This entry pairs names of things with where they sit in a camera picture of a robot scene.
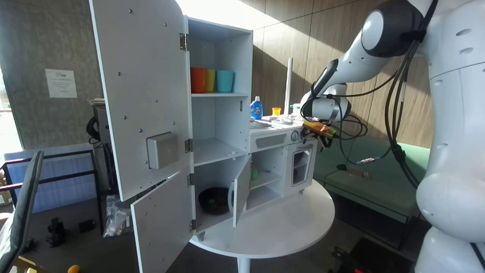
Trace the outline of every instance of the cup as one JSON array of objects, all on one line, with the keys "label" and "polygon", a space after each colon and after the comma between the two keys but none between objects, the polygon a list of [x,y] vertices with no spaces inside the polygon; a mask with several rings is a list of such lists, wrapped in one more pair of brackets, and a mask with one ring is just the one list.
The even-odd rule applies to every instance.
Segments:
[{"label": "cup", "polygon": [[206,91],[207,92],[213,92],[213,86],[215,86],[215,70],[207,70],[207,74],[206,74]]},{"label": "cup", "polygon": [[191,68],[191,88],[192,92],[204,92],[207,86],[207,70],[206,68]]},{"label": "cup", "polygon": [[230,70],[216,70],[215,73],[215,88],[218,92],[233,91],[235,73]]},{"label": "cup", "polygon": [[271,108],[273,115],[282,115],[282,108]]}]

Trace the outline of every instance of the round table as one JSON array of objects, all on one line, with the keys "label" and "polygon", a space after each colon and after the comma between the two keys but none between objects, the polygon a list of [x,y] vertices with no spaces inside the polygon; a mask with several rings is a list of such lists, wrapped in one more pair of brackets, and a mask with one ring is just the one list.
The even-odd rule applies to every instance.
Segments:
[{"label": "round table", "polygon": [[313,180],[303,193],[245,212],[238,226],[221,221],[194,235],[191,244],[238,259],[238,271],[250,271],[250,259],[286,256],[310,247],[330,229],[335,206],[330,194]]}]

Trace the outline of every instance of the chair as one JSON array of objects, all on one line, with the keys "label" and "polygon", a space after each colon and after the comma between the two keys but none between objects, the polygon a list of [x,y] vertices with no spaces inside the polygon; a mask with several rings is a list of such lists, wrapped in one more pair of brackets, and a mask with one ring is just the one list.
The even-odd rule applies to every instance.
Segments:
[{"label": "chair", "polygon": [[33,199],[39,182],[42,152],[36,152],[25,170],[24,182],[21,183],[19,197],[10,217],[4,221],[0,231],[0,271],[9,271],[16,262],[21,264],[25,259],[18,258],[22,247],[25,232],[29,227],[29,218],[32,214]]}]

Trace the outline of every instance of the cabinet door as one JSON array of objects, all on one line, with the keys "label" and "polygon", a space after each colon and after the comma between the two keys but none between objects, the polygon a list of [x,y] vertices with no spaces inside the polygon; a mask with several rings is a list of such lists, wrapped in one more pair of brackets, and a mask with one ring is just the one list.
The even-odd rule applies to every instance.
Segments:
[{"label": "cabinet door", "polygon": [[185,17],[171,0],[91,0],[119,199],[191,164]]},{"label": "cabinet door", "polygon": [[250,156],[244,158],[242,167],[233,180],[233,226],[238,224],[250,191]]},{"label": "cabinet door", "polygon": [[132,203],[141,273],[166,271],[191,237],[191,194],[180,173]]}]

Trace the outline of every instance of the blue cup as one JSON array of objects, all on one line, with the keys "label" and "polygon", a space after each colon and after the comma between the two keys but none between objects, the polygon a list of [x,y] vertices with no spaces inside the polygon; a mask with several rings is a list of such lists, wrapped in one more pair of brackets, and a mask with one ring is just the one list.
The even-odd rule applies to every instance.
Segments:
[{"label": "blue cup", "polygon": [[235,73],[232,70],[216,70],[215,73],[215,88],[218,92],[233,91]]}]

